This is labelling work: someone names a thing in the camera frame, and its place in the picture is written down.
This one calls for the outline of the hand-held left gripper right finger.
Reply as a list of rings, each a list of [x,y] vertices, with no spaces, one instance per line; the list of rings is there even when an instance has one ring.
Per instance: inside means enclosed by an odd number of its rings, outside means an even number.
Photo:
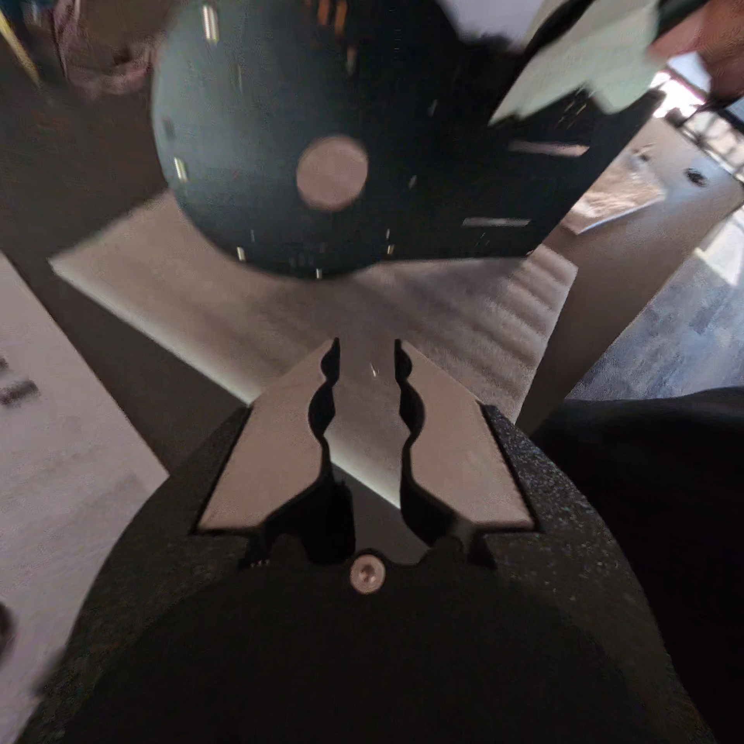
[[[530,533],[536,517],[480,400],[407,341],[394,344],[402,450],[400,509],[425,544]]]

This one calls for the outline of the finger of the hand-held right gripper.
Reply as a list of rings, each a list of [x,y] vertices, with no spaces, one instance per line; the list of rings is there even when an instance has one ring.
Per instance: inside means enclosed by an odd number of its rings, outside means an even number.
[[[565,34],[531,58],[489,125],[525,119],[575,91],[588,94],[606,114],[623,111],[665,64],[649,52],[657,31],[658,2],[592,2]]]

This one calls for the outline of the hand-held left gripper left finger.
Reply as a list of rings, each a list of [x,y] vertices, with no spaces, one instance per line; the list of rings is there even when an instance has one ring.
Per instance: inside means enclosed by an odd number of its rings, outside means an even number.
[[[325,437],[336,407],[340,341],[325,341],[248,408],[196,521],[196,532],[246,540],[243,563],[269,562],[276,541],[298,540],[311,563],[355,550],[349,489],[332,470]]]

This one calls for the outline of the black metal chassis plate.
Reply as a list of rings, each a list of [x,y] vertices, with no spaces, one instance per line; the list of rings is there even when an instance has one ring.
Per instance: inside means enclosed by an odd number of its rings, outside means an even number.
[[[609,114],[572,83],[489,125],[524,65],[438,2],[191,2],[154,69],[162,171],[204,236],[274,274],[523,257],[662,100]]]

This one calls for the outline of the person's right hand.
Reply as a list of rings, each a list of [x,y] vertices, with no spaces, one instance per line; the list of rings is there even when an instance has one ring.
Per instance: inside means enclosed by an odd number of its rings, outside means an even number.
[[[667,61],[696,53],[710,78],[708,103],[726,107],[743,95],[743,2],[709,1],[670,31],[659,31],[647,53]]]

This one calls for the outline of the white foam sheet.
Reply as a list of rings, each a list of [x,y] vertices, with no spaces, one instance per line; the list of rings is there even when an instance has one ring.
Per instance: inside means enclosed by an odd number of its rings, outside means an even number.
[[[397,418],[394,341],[412,344],[515,422],[577,274],[539,246],[526,258],[386,263],[330,280],[273,277],[213,247],[169,193],[50,264],[244,403],[338,338],[332,460],[395,506],[406,429]]]

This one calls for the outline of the printed instruction leaflet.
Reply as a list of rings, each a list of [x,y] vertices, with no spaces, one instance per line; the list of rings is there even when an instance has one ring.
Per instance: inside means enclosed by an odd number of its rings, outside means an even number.
[[[14,742],[108,553],[167,471],[1,258],[1,735]]]

